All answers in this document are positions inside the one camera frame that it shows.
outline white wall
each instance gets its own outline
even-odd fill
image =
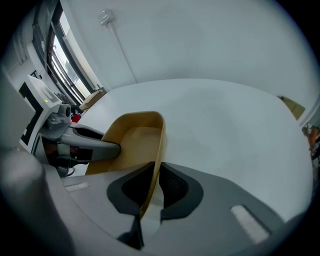
[[[82,53],[74,34],[72,33],[71,29],[69,29],[69,31],[66,34],[66,40],[68,41],[70,48],[72,50],[72,52],[74,53],[77,61],[79,62],[79,64],[81,65],[83,71],[85,72],[85,74],[88,76],[88,78],[90,79],[91,83],[94,85],[94,87],[96,89],[99,89],[99,87],[97,85],[99,85],[101,87],[101,82],[99,81],[99,79],[97,78],[96,74],[93,72],[92,68],[90,67],[90,65],[88,64],[84,54]]]
[[[44,66],[42,65],[35,47],[32,43],[33,39],[33,28],[32,24],[35,16],[35,8],[33,8],[23,19],[20,26],[22,26],[22,40],[26,47],[27,59],[23,63],[19,63],[17,55],[15,53],[15,48],[13,41],[10,40],[6,51],[1,59],[1,65],[8,73],[8,76],[12,82],[13,87],[16,90],[19,90],[24,81],[26,80],[26,75],[30,75],[36,71],[36,75],[39,78],[39,75],[42,76],[42,81],[54,92],[60,93],[59,89],[52,81],[52,79],[47,74]],[[39,17],[48,16],[46,12],[39,14]]]
[[[111,33],[113,26],[138,83],[204,78],[286,96],[306,108],[320,94],[315,58],[298,27],[263,1],[61,0],[70,28],[106,89],[131,84]]]

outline white table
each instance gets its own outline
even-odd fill
[[[116,118],[138,111],[163,115],[165,162],[229,179],[284,221],[308,207],[308,141],[277,97],[219,80],[152,81],[108,92],[79,123],[105,133]]]

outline gray mount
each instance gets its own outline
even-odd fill
[[[119,155],[119,144],[102,141],[103,133],[88,126],[71,122],[71,107],[61,104],[58,113],[51,113],[39,130],[32,153],[42,164],[58,169],[61,177],[77,164],[113,159]],[[46,145],[55,147],[46,152]]]

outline cardboard tray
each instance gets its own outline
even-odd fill
[[[85,175],[121,170],[154,162],[153,176],[141,216],[147,210],[155,190],[166,146],[166,125],[155,111],[127,113],[116,119],[102,137],[105,142],[120,144],[120,154],[111,160],[90,162]]]

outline red object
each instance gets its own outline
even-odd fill
[[[80,119],[81,119],[81,115],[79,114],[74,114],[74,116],[71,117],[71,121],[74,123],[78,123]]]

